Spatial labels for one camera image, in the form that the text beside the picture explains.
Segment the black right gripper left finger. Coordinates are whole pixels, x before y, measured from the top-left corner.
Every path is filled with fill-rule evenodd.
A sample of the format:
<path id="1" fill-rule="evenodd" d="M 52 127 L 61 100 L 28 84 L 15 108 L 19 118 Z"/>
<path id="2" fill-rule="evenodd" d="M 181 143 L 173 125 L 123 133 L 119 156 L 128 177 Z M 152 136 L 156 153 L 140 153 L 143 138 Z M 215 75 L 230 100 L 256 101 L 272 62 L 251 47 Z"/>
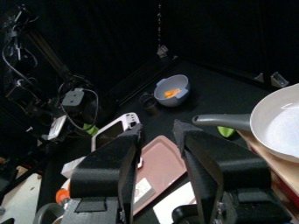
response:
<path id="1" fill-rule="evenodd" d="M 69 179 L 69 224 L 131 224 L 140 160 L 139 123 L 91 152 Z"/>

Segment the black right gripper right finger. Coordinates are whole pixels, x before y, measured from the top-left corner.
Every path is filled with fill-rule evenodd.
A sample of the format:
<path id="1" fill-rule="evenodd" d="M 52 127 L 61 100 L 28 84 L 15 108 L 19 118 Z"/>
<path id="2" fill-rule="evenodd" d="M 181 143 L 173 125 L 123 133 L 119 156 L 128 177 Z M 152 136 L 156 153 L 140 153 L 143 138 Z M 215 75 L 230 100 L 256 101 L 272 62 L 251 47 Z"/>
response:
<path id="1" fill-rule="evenodd" d="M 187 167 L 200 224 L 270 224 L 266 161 L 238 144 L 176 120 L 172 133 Z"/>

